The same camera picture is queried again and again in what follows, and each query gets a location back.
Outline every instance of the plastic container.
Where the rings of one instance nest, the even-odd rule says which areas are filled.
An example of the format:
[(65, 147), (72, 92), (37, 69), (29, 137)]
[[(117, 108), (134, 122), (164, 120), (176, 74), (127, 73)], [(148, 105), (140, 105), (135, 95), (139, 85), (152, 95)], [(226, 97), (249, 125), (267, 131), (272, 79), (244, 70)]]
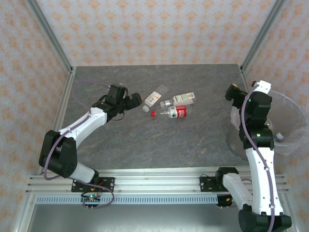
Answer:
[(168, 106), (177, 106), (177, 105), (191, 105), (195, 103), (196, 98), (193, 92), (185, 93), (181, 95), (176, 95), (172, 97), (170, 100), (160, 102), (161, 109), (166, 108)]
[(153, 107), (159, 99), (162, 99), (164, 95), (167, 94), (169, 88), (164, 85), (160, 85), (152, 94), (149, 95), (148, 98), (144, 101), (144, 105), (142, 107), (143, 111), (149, 112), (150, 108)]
[(164, 109), (151, 112), (151, 117), (155, 118), (180, 118), (187, 117), (192, 112), (190, 105), (169, 106)]
[[(309, 124), (306, 114), (292, 99), (282, 93), (270, 91), (271, 108), (266, 125), (274, 135), (275, 153), (290, 155), (304, 144), (309, 143)], [(247, 160), (246, 152), (239, 138), (239, 110), (233, 107), (226, 143), (234, 155)]]

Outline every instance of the gray tabletop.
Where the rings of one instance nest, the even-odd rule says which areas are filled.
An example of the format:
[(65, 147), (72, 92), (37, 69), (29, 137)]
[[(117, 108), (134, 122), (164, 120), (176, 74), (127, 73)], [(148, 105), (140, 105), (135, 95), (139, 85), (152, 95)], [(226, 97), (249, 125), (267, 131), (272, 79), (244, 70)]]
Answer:
[[(232, 103), (225, 100), (231, 83), (244, 89), (236, 64), (78, 67), (74, 83), (91, 79), (122, 83), (143, 100), (159, 85), (169, 88), (163, 100), (187, 92), (197, 98), (186, 118), (153, 119), (141, 106), (95, 130), (78, 148), (79, 162), (95, 169), (240, 166), (226, 145)], [(77, 87), (77, 96), (91, 106), (107, 89), (95, 84)], [(70, 96), (63, 126), (86, 110)]]

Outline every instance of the wallpaper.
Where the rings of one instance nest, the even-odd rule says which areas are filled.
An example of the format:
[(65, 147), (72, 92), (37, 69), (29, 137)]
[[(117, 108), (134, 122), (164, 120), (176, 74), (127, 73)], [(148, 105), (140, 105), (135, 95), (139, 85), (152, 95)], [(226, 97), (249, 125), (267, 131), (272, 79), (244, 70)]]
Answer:
[(10, 232), (67, 72), (25, 0), (0, 3), (0, 231)]
[[(302, 106), (309, 117), (309, 2), (289, 0), (246, 73), (269, 81)], [(297, 215), (309, 228), (309, 145), (288, 157), (277, 156), (276, 168), (288, 175)]]
[(241, 64), (275, 0), (39, 0), (73, 66)]

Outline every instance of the cable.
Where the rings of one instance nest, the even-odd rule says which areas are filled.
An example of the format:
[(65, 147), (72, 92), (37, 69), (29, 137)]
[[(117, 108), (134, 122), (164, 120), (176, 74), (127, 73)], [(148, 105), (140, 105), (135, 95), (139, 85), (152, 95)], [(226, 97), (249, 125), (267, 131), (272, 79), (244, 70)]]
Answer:
[[(102, 186), (104, 184), (104, 182), (99, 183), (99, 186)], [(101, 189), (99, 190), (99, 192), (101, 192)]]
[[(114, 195), (114, 193), (113, 193), (110, 189), (108, 189), (108, 188), (106, 188), (106, 187), (99, 186), (99, 185), (89, 184), (89, 183), (86, 183), (86, 182), (84, 182), (84, 181), (75, 180), (75, 179), (70, 178), (70, 177), (69, 177), (69, 179), (71, 179), (71, 180), (73, 180), (73, 181), (77, 181), (77, 182), (79, 182), (79, 183), (81, 183), (81, 184), (83, 184), (83, 185), (88, 185), (88, 186), (95, 187), (95, 188), (101, 188), (101, 189), (106, 190), (106, 191), (108, 191), (108, 192), (110, 192), (110, 193), (112, 194), (112, 199), (110, 200), (110, 202), (108, 202), (108, 203), (106, 203), (106, 204), (98, 205), (98, 206), (95, 207), (94, 209), (100, 209), (100, 208), (106, 207), (106, 206), (110, 205), (111, 203), (113, 203), (113, 201), (115, 200), (115, 195)], [(87, 205), (85, 204), (85, 201), (89, 200), (89, 198), (90, 198), (90, 197), (85, 198), (85, 199), (83, 200), (83, 207), (86, 208), (86, 209), (87, 209)]]
[[(260, 152), (259, 148), (257, 147), (257, 145), (254, 143), (254, 141), (252, 140), (251, 136), (248, 133), (248, 130), (246, 128), (246, 122), (245, 122), (245, 109), (246, 109), (246, 104), (251, 96), (251, 94), (254, 92), (254, 90), (258, 87), (259, 85), (254, 86), (251, 91), (247, 94), (247, 96), (245, 97), (245, 100), (243, 101), (242, 107), (241, 107), (241, 124), (243, 127), (243, 130), (245, 132), (245, 135), (247, 137), (247, 139), (249, 140), (250, 144), (252, 145), (252, 147), (254, 148), (254, 150), (256, 150), (258, 156), (260, 157), (260, 159), (262, 160), (262, 163), (265, 167), (266, 173), (267, 173), (267, 177), (268, 177), (268, 183), (269, 183), (269, 192), (270, 192), (270, 205), (274, 206), (275, 202), (274, 202), (274, 189), (273, 189), (273, 185), (272, 185), (272, 179), (271, 179), (271, 175), (270, 175), (270, 171), (269, 171), (269, 167), (265, 161), (265, 159), (263, 158), (262, 153)], [(272, 228), (274, 226), (274, 222), (275, 222), (275, 209), (272, 207), (270, 209), (271, 211), (271, 219), (270, 219), (270, 224), (269, 224), (269, 228), (267, 230), (267, 232), (271, 232)]]
[[(56, 149), (57, 145), (59, 144), (59, 142), (60, 142), (60, 141), (63, 139), (63, 137), (64, 137), (65, 135), (67, 135), (70, 131), (72, 131), (72, 130), (74, 130), (75, 128), (77, 128), (78, 126), (82, 125), (83, 123), (85, 123), (85, 122), (90, 118), (90, 115), (91, 115), (91, 110), (90, 110), (90, 108), (89, 108), (86, 104), (84, 104), (84, 103), (82, 103), (80, 100), (78, 100), (78, 98), (75, 96), (76, 87), (77, 87), (78, 85), (80, 85), (81, 83), (85, 83), (85, 82), (95, 83), (95, 84), (104, 86), (104, 87), (106, 87), (107, 89), (109, 89), (109, 87), (108, 87), (107, 85), (102, 84), (102, 83), (97, 82), (97, 81), (92, 81), (92, 80), (83, 80), (83, 81), (80, 81), (80, 82), (76, 83), (76, 84), (73, 86), (73, 88), (72, 88), (72, 96), (73, 96), (74, 100), (75, 100), (77, 103), (79, 103), (81, 106), (83, 106), (84, 108), (87, 109), (88, 115), (87, 115), (81, 122), (79, 122), (79, 123), (76, 124), (74, 127), (72, 127), (70, 130), (67, 130), (66, 132), (64, 132), (64, 133), (55, 141), (54, 145), (52, 146), (51, 150), (49, 151), (49, 153), (48, 153), (48, 155), (47, 155), (46, 162), (45, 162), (45, 165), (44, 165), (43, 176), (44, 176), (44, 179), (45, 179), (45, 180), (53, 180), (53, 179), (56, 179), (56, 178), (60, 177), (59, 175), (55, 175), (55, 176), (53, 176), (53, 177), (48, 177), (48, 176), (47, 176), (47, 167), (48, 167), (50, 158), (51, 158), (51, 156), (52, 156), (54, 150)], [(110, 205), (110, 204), (115, 200), (115, 195), (114, 195), (114, 193), (113, 193), (110, 189), (108, 189), (108, 188), (106, 188), (106, 187), (99, 186), (99, 185), (89, 184), (89, 183), (83, 182), (83, 181), (81, 181), (81, 180), (75, 180), (75, 179), (70, 178), (70, 177), (69, 177), (69, 179), (72, 179), (73, 181), (77, 181), (77, 182), (79, 182), (79, 183), (81, 183), (81, 184), (83, 184), (83, 185), (88, 185), (88, 186), (95, 187), (95, 188), (101, 188), (101, 189), (106, 190), (106, 191), (108, 191), (108, 192), (110, 192), (110, 193), (112, 194), (112, 199), (111, 199), (110, 202), (108, 202), (107, 204), (103, 204), (103, 205), (97, 206), (96, 208), (103, 208), (103, 207), (105, 207), (105, 206), (108, 206), (108, 205)], [(87, 209), (87, 206), (85, 205), (85, 201), (86, 201), (86, 200), (83, 201), (83, 207), (85, 207), (85, 208)]]
[(100, 97), (99, 98), (99, 101), (103, 101), (104, 100), (104, 98), (106, 98), (107, 97), (107, 95), (105, 94), (105, 95), (103, 95), (102, 97)]
[[(106, 88), (109, 89), (109, 87), (106, 86), (105, 84), (102, 84), (102, 83), (97, 82), (97, 81), (92, 81), (92, 80), (82, 80), (82, 81), (77, 82), (77, 83), (73, 86), (73, 88), (72, 88), (72, 96), (73, 96), (74, 100), (75, 100), (77, 103), (79, 103), (81, 106), (83, 106), (84, 108), (87, 109), (88, 115), (87, 115), (86, 118), (84, 118), (81, 122), (77, 123), (74, 127), (72, 127), (72, 128), (70, 129), (71, 131), (74, 130), (75, 128), (79, 127), (79, 126), (82, 125), (83, 123), (85, 123), (85, 122), (89, 119), (89, 117), (90, 117), (90, 115), (91, 115), (91, 110), (90, 110), (90, 108), (89, 108), (86, 104), (84, 104), (83, 102), (81, 102), (81, 101), (75, 96), (76, 87), (77, 87), (78, 85), (80, 85), (81, 83), (85, 83), (85, 82), (95, 83), (95, 84), (104, 86), (104, 87), (106, 87)], [(50, 158), (51, 158), (51, 156), (52, 156), (54, 150), (56, 149), (57, 145), (60, 143), (60, 141), (63, 139), (63, 137), (66, 136), (66, 135), (70, 132), (70, 130), (67, 130), (66, 132), (64, 132), (64, 133), (56, 140), (56, 142), (54, 143), (54, 145), (53, 145), (52, 148), (50, 149), (50, 151), (49, 151), (49, 153), (48, 153), (48, 156), (47, 156), (47, 158), (46, 158), (46, 162), (45, 162), (45, 165), (44, 165), (44, 169), (43, 169), (43, 176), (44, 176), (44, 179), (45, 179), (45, 180), (53, 180), (53, 179), (56, 179), (56, 178), (60, 177), (59, 175), (55, 175), (55, 176), (53, 176), (53, 177), (47, 177), (47, 167), (48, 167)]]

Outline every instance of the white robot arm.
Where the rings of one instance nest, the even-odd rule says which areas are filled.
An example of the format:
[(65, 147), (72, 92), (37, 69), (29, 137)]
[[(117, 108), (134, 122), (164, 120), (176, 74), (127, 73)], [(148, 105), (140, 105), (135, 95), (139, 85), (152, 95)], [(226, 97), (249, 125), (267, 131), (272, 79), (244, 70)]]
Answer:
[[(98, 173), (77, 161), (77, 147), (94, 130), (109, 122), (116, 115), (124, 114), (124, 111), (140, 106), (142, 101), (138, 93), (124, 96), (125, 93), (127, 93), (126, 87), (113, 84), (110, 86), (108, 95), (101, 97), (92, 105), (89, 112), (76, 122), (58, 132), (53, 130), (47, 132), (39, 164), (44, 167), (48, 161), (47, 169), (63, 178), (80, 180), (93, 185), (99, 184)], [(55, 146), (60, 147), (61, 150), (53, 150)]]
[(234, 100), (233, 106), (240, 109), (242, 124), (239, 127), (239, 136), (249, 160), (253, 195), (244, 186), (237, 171), (222, 172), (220, 169), (224, 168), (220, 168), (216, 176), (219, 176), (220, 184), (231, 193), (240, 210), (239, 224), (243, 231), (279, 232), (291, 227), (292, 221), (283, 214), (278, 198), (273, 135), (265, 125), (272, 101), (268, 96), (271, 84), (265, 81), (253, 82), (252, 87), (253, 91), (247, 96), (247, 93), (239, 90), (236, 85), (231, 85), (225, 97), (229, 101)]

